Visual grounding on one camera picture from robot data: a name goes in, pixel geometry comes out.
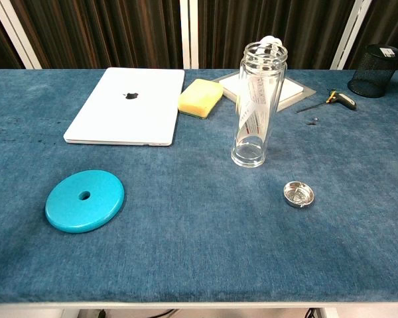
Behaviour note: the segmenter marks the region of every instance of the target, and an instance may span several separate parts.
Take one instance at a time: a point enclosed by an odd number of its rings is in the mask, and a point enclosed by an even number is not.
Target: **pen holder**
[[[398,49],[392,46],[371,44],[365,53],[348,88],[364,97],[381,97],[398,68]]]

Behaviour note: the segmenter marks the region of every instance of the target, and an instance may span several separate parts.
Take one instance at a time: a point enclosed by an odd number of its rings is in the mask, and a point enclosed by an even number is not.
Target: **bottle lid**
[[[314,201],[312,189],[300,181],[292,181],[283,189],[286,202],[293,207],[308,207]]]

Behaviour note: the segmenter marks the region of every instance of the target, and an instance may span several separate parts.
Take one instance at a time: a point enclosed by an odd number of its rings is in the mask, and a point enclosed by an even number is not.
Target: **yellow sponge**
[[[206,118],[223,95],[223,86],[214,81],[196,79],[178,98],[181,113]]]

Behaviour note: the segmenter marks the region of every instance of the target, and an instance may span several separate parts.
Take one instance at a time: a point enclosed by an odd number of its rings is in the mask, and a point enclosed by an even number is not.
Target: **laptop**
[[[64,134],[74,144],[169,146],[184,70],[108,68]]]

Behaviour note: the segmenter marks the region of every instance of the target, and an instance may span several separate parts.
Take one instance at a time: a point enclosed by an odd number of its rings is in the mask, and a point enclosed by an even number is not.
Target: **blue plastic disc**
[[[86,170],[62,180],[48,195],[46,216],[51,225],[69,233],[94,230],[121,208],[124,188],[103,170]]]

